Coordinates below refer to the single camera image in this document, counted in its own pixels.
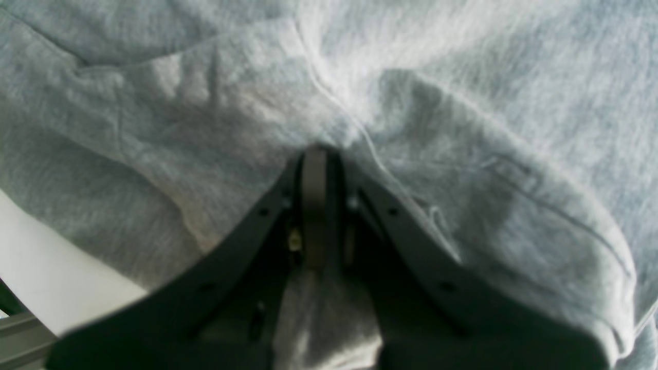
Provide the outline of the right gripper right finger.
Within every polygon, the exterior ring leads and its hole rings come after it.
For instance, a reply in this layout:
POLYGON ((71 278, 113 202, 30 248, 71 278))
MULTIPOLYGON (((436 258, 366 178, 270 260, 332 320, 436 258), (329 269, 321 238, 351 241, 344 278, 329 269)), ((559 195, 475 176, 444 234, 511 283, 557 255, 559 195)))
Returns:
POLYGON ((608 369, 601 344, 456 263, 401 201, 329 154, 344 240, 340 265, 366 288, 378 369, 608 369))

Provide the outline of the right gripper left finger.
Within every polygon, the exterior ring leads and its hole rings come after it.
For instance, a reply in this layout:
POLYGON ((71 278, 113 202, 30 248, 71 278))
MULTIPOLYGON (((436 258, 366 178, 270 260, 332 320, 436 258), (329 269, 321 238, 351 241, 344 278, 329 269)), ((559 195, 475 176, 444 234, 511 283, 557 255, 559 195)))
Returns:
POLYGON ((321 271, 329 153, 311 147, 204 260, 59 340, 48 369, 271 369, 290 264, 321 271))

